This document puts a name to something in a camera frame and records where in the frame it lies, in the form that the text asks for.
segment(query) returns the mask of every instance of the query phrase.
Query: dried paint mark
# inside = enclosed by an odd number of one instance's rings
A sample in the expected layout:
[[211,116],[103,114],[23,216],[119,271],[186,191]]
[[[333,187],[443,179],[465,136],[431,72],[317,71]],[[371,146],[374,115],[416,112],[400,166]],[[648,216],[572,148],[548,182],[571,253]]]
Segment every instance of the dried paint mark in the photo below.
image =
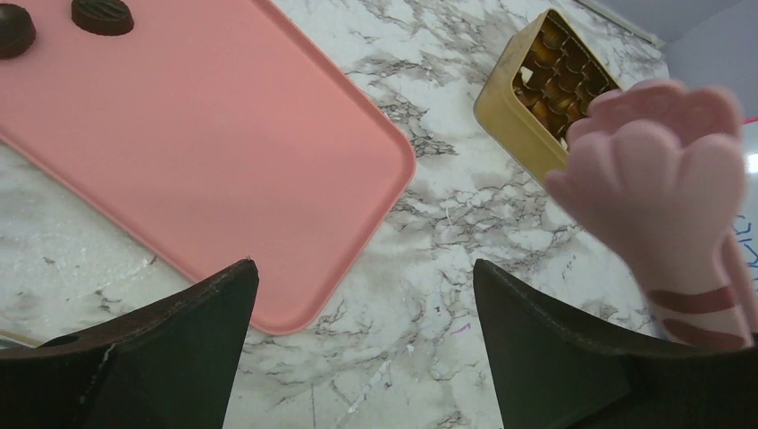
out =
[[452,334],[453,335],[458,335],[459,333],[463,333],[465,331],[468,331],[469,329],[471,329],[471,324],[464,324],[463,326],[461,326],[457,330],[453,331]]

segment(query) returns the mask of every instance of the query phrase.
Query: white wall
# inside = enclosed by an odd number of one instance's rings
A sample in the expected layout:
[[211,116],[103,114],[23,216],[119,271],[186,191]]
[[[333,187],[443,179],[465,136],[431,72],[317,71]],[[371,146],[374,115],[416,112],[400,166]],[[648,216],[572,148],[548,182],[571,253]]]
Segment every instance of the white wall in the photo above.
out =
[[670,42],[741,0],[589,0]]
[[727,86],[740,97],[747,117],[758,116],[758,0],[712,16],[667,44],[663,53],[671,77],[689,87]]

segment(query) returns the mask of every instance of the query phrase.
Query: gray marble vein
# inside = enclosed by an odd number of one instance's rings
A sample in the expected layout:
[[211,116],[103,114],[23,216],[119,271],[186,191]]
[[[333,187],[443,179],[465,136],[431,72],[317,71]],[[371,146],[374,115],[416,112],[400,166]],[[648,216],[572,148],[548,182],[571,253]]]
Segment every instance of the gray marble vein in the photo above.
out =
[[[478,258],[590,314],[652,332],[625,266],[476,124],[484,81],[554,6],[623,86],[662,55],[564,0],[275,0],[406,133],[417,174],[320,317],[250,331],[226,427],[497,428],[471,288]],[[0,327],[46,340],[186,286],[70,192],[0,146]]]

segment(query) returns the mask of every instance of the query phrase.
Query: gold plastic insert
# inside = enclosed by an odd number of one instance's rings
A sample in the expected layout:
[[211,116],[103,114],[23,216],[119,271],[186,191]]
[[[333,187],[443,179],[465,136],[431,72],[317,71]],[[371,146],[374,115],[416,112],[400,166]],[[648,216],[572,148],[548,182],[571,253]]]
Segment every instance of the gold plastic insert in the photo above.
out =
[[514,36],[474,105],[474,115],[501,146],[543,182],[563,169],[569,125],[590,101],[619,84],[555,9]]

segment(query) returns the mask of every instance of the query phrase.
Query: cartoon paw hand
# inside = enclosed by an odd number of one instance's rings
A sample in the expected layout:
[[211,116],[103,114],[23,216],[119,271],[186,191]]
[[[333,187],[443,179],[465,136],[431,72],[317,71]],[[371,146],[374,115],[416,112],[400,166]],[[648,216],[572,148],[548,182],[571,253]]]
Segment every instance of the cartoon paw hand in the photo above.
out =
[[707,87],[687,91],[676,80],[643,80],[628,91],[614,90],[590,104],[589,117],[571,125],[566,135],[569,148],[593,132],[613,134],[624,125],[648,120],[659,123],[688,146],[710,134],[742,137],[743,114],[739,102],[725,88]]
[[745,192],[741,114],[726,92],[669,81],[603,95],[568,131],[545,187],[590,233],[629,252],[712,246]]

